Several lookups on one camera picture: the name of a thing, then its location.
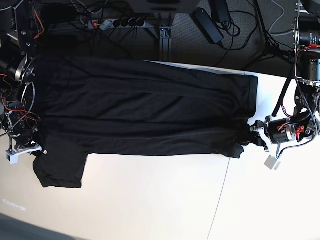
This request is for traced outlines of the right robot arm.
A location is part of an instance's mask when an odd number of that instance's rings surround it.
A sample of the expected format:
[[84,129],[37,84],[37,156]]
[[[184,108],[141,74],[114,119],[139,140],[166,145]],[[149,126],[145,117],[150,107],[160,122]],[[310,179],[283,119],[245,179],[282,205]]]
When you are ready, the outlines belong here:
[[39,116],[32,112],[36,101],[36,39],[44,26],[33,0],[0,2],[0,128],[8,136],[5,158],[41,152],[35,141]]

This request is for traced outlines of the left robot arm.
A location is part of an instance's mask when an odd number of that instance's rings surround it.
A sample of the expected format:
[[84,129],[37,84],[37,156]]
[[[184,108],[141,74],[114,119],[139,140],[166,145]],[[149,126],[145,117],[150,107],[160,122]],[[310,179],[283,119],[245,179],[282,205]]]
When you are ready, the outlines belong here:
[[[299,0],[295,12],[290,31],[294,38],[291,51],[281,50],[266,30],[264,20],[259,19],[265,38],[261,56],[281,58],[291,64],[291,70],[272,114],[265,121],[257,120],[249,131],[241,133],[236,138],[238,144],[254,144],[270,152],[272,145],[296,141],[301,147],[304,139],[310,143],[320,134],[320,121],[316,117],[320,112],[320,2]],[[284,98],[291,81],[295,81],[297,87],[294,112],[288,114]]]

